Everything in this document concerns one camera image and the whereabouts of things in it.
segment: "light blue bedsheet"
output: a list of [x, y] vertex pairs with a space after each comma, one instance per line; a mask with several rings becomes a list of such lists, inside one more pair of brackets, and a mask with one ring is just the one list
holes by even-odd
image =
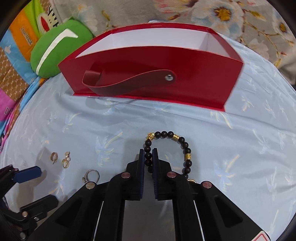
[[[241, 76], [219, 112], [181, 104], [72, 96], [64, 77], [48, 80], [18, 118], [1, 167], [38, 165], [44, 175], [8, 194], [10, 208], [45, 195], [67, 200], [88, 169], [100, 183], [135, 160], [149, 132], [173, 131], [192, 150], [191, 179], [209, 180], [276, 240], [296, 212], [296, 93], [278, 70], [252, 50], [227, 41], [243, 58]], [[153, 140], [160, 159], [181, 172], [183, 154], [171, 140]], [[61, 160], [70, 151], [70, 166]], [[52, 152], [59, 160], [52, 165]], [[144, 200], [127, 202], [123, 240], [174, 240], [171, 203], [154, 201], [146, 171]]]

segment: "green cushion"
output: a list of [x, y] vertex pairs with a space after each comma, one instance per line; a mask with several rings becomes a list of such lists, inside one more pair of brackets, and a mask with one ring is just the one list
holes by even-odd
[[87, 27], [70, 19], [39, 39], [31, 53], [31, 67], [42, 78], [53, 77], [61, 72], [58, 64], [91, 39]]

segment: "blue gripper pad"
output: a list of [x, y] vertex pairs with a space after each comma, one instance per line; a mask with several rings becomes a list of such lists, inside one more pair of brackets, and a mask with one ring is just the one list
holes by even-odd
[[34, 166], [22, 171], [18, 171], [17, 173], [15, 173], [13, 180], [17, 183], [24, 183], [37, 177], [40, 177], [41, 174], [42, 171], [40, 167]]

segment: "metal screw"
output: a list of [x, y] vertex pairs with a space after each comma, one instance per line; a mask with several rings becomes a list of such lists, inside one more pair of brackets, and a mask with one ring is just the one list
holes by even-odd
[[22, 216], [23, 216], [24, 218], [27, 217], [27, 216], [28, 216], [28, 212], [26, 212], [26, 211], [22, 212]]
[[94, 182], [89, 182], [85, 185], [85, 187], [87, 189], [93, 189], [96, 186], [96, 184]]
[[209, 182], [209, 181], [205, 181], [205, 182], [202, 183], [202, 186], [203, 186], [204, 188], [211, 188], [211, 187], [212, 187], [212, 184], [211, 184], [211, 182]]
[[174, 177], [177, 176], [177, 174], [175, 172], [168, 172], [167, 176], [170, 177], [170, 178], [174, 178]]
[[121, 177], [122, 178], [129, 178], [131, 176], [131, 174], [129, 173], [129, 172], [123, 172], [122, 174], [121, 174]]
[[21, 238], [22, 240], [26, 239], [26, 235], [25, 235], [25, 233], [21, 232], [21, 233], [20, 233], [20, 238]]
[[171, 74], [168, 74], [165, 76], [165, 80], [167, 81], [172, 81], [174, 79], [174, 77]]

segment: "gold earring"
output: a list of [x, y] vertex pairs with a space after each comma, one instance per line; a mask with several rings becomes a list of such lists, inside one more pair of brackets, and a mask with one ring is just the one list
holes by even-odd
[[65, 158], [62, 160], [62, 165], [64, 169], [68, 168], [70, 165], [71, 158], [69, 157], [69, 155], [70, 155], [70, 152], [67, 151], [65, 153]]
[[50, 160], [53, 162], [52, 164], [55, 164], [57, 162], [58, 154], [56, 152], [53, 152], [50, 155]]

